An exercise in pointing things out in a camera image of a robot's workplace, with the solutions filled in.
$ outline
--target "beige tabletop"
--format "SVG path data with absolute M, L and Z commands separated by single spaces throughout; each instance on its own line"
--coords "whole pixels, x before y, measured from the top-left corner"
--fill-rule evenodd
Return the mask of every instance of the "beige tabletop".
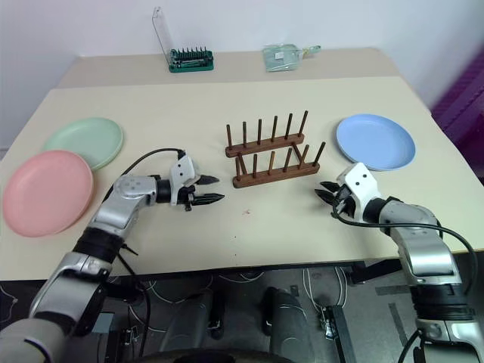
M 321 141 L 327 142 L 319 173 L 234 189 L 234 161 L 224 154 L 225 124 L 231 124 L 234 142 L 239 142 L 241 123 L 247 121 L 248 137 L 253 139 L 257 119 L 262 118 L 263 137 L 268 137 L 274 115 L 283 120 L 294 112 L 296 131 L 304 110 L 309 111 L 304 132 L 311 145 L 308 158 L 314 158 Z M 410 132 L 417 146 L 417 156 L 409 166 L 374 173 L 383 196 L 426 206 L 444 226 L 483 249 L 484 188 L 400 76 L 58 88 L 48 94 L 0 164 L 2 185 L 40 151 L 52 132 L 76 119 L 112 119 L 123 128 L 126 141 L 119 156 L 95 172 L 93 201 L 66 231 L 25 238 L 2 219 L 0 280 L 47 278 L 63 254 L 72 250 L 116 177 L 132 161 L 158 147 L 184 148 L 202 173 L 220 178 L 218 184 L 197 190 L 224 194 L 225 199 L 194 207 L 189 213 L 182 206 L 169 205 L 142 210 L 127 240 L 139 256 L 123 252 L 137 273 L 395 257 L 396 246 L 387 236 L 332 219 L 330 207 L 313 191 L 320 181 L 334 180 L 350 165 L 334 133 L 341 119 L 355 113 L 395 120 Z M 280 123 L 278 133 L 284 134 L 284 128 Z M 269 154 L 259 155 L 259 168 L 268 165 Z M 276 155 L 280 166 L 284 152 Z M 152 156 L 133 173 L 167 176 L 174 161 L 172 154 Z M 453 251 L 464 250 L 451 237 L 445 241 Z M 115 263 L 113 273 L 125 271 Z

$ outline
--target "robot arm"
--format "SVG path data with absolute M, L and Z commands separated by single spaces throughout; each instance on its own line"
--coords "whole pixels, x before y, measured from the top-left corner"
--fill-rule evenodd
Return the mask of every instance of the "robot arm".
M 191 206 L 216 202 L 221 194 L 195 195 L 195 184 L 218 179 L 200 175 L 184 155 L 169 179 L 121 176 L 101 204 L 72 252 L 67 253 L 45 282 L 30 308 L 29 318 L 0 332 L 1 362 L 55 362 L 65 340 L 88 334 L 107 295 L 104 283 L 119 249 L 138 219 L 138 212 L 156 203 Z
M 399 248 L 417 313 L 417 329 L 426 342 L 426 361 L 432 361 L 428 355 L 435 355 L 438 347 L 457 352 L 466 345 L 473 349 L 462 350 L 460 358 L 472 355 L 474 360 L 470 361 L 484 363 L 484 337 L 467 304 L 454 257 L 437 231 L 422 226 L 438 225 L 436 217 L 422 206 L 392 197 L 381 199 L 377 181 L 362 163 L 350 166 L 337 181 L 339 184 L 322 182 L 327 191 L 316 190 L 333 207 L 334 217 L 350 225 L 380 227 Z M 342 219 L 343 212 L 355 222 Z

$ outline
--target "plate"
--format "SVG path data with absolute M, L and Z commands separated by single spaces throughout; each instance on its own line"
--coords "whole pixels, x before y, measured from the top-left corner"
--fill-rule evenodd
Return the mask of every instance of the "plate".
M 106 166 L 121 150 L 123 131 L 117 123 L 102 117 L 79 119 L 57 130 L 43 150 L 68 150 L 80 155 L 92 171 Z
M 11 176 L 3 193 L 3 216 L 22 236 L 56 234 L 84 213 L 92 190 L 92 172 L 83 158 L 65 150 L 45 151 Z
M 336 138 L 343 154 L 370 170 L 401 169 L 415 158 L 415 143 L 407 130 L 383 116 L 348 117 L 338 125 Z

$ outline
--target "black cable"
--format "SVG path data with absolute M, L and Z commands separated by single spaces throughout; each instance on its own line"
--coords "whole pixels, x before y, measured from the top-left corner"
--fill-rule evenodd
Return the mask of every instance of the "black cable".
M 185 152 L 182 150 L 182 149 L 177 149 L 175 147 L 163 147 L 161 149 L 156 149 L 156 150 L 152 150 L 150 151 L 149 153 L 146 153 L 145 155 L 143 155 L 142 157 L 138 158 L 133 164 L 131 164 L 128 169 L 126 169 L 120 176 L 122 175 L 126 175 L 128 174 L 129 172 L 131 172 L 135 166 L 137 166 L 141 161 L 143 161 L 144 159 L 146 159 L 147 157 L 150 157 L 151 155 L 153 154 L 157 154 L 157 153 L 161 153 L 163 151 L 175 151 L 176 153 L 178 153 L 178 158 L 180 159 L 181 157 L 183 157 L 185 155 Z M 113 191 L 113 186 L 111 185 L 111 187 L 109 188 L 109 191 L 107 191 L 106 195 L 104 196 L 104 199 L 103 199 L 103 202 L 110 196 L 111 192 Z
M 151 317 L 151 300 L 150 300 L 150 295 L 148 294 L 146 288 L 144 285 L 141 283 L 141 280 L 139 277 L 136 275 L 136 273 L 133 271 L 130 265 L 124 260 L 124 258 L 118 253 L 118 259 L 121 261 L 123 266 L 128 270 L 129 274 L 135 279 L 135 283 L 140 287 L 141 292 L 143 293 L 144 296 L 144 301 L 146 303 L 146 316 L 144 318 L 144 321 L 146 324 L 143 326 L 143 337 L 141 338 L 141 345 L 139 348 L 139 355 L 138 357 L 141 358 L 144 354 L 144 345 L 146 344 L 146 338 L 148 336 L 148 326 L 150 325 L 150 317 Z
M 437 220 L 437 225 L 439 227 L 442 227 L 442 225 L 440 224 L 440 221 L 438 219 L 436 219 L 436 220 Z M 439 237 L 440 237 L 441 240 L 444 240 L 444 232 L 439 231 Z
M 441 231 L 447 234 L 450 234 L 451 236 L 454 236 L 457 238 L 467 249 L 467 251 L 470 254 L 471 258 L 471 267 L 472 267 L 472 273 L 470 274 L 469 277 L 469 283 L 464 290 L 464 294 L 467 295 L 472 288 L 474 281 L 477 279 L 477 272 L 478 272 L 478 260 L 477 260 L 477 255 L 476 251 L 474 251 L 474 248 L 470 245 L 467 240 L 462 237 L 459 233 L 452 231 L 451 229 L 448 229 L 446 227 L 442 227 L 439 225 L 426 225 L 424 223 L 360 223 L 360 222 L 354 222 L 350 221 L 348 219 L 344 219 L 343 217 L 340 216 L 340 214 L 337 211 L 337 203 L 333 204 L 333 213 L 331 215 L 344 223 L 345 225 L 354 225 L 356 227 L 366 227 L 366 228 L 398 228 L 398 227 L 403 227 L 403 228 L 427 228 L 427 229 L 433 229 L 435 231 Z
M 402 353 L 400 354 L 399 361 L 398 363 L 403 363 L 405 360 L 405 357 L 407 356 L 408 350 L 410 349 L 411 345 L 414 343 L 414 341 L 417 339 L 417 337 L 420 335 L 418 330 L 416 330 L 410 338 L 408 338 L 407 343 L 403 347 Z

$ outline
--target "green plate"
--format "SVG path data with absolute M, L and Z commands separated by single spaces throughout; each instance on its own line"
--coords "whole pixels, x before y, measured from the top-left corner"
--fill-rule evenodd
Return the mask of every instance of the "green plate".
M 123 131 L 117 123 L 102 117 L 90 117 L 57 130 L 45 142 L 43 150 L 72 151 L 94 171 L 113 160 L 122 145 Z

